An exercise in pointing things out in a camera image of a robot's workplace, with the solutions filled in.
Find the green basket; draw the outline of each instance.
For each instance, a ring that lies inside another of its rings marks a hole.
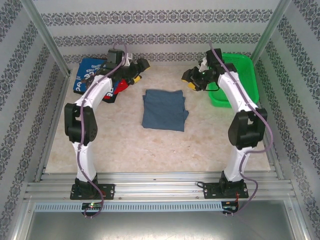
[[[252,63],[251,59],[245,55],[231,53],[223,53],[222,58],[225,63],[234,64],[239,74],[241,84],[243,85],[251,100],[256,104],[259,100],[259,93],[254,64]],[[210,83],[208,85],[208,90],[216,89],[218,89],[218,87],[215,83]],[[213,106],[221,108],[231,108],[227,96],[221,88],[218,91],[210,91],[209,97],[211,98]]]

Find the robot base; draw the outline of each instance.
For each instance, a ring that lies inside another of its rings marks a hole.
[[[99,192],[89,183],[75,179],[72,185],[70,199],[71,200],[100,200]],[[98,186],[103,194],[104,200],[113,200],[115,196],[114,184],[98,184],[98,176],[96,175],[92,182]]]
[[[228,181],[222,171],[219,182],[198,182],[197,186],[203,189],[205,199],[247,199],[249,197],[247,185],[240,181]]]

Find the beige tabletop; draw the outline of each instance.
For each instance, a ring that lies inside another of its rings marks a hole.
[[[214,107],[207,92],[195,92],[181,81],[193,66],[152,66],[142,79],[117,96],[115,103],[101,102],[95,118],[98,134],[93,143],[94,165],[100,173],[222,171],[232,149],[228,129],[231,108]],[[73,93],[77,68],[73,69],[66,103],[80,98]],[[142,127],[146,89],[182,90],[189,116],[184,132]],[[270,170],[265,153],[252,154],[246,170]],[[62,111],[46,173],[76,173],[76,155],[64,130]]]

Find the vent grille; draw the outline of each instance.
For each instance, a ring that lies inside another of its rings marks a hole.
[[[81,202],[37,203],[35,212],[80,212]],[[190,202],[107,202],[102,212],[201,212],[222,211],[220,201]]]

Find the clothing pile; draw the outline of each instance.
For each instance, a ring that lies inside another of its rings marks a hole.
[[[185,109],[181,90],[169,92],[147,89],[143,95],[144,113],[142,126],[146,129],[185,131],[189,112]]]

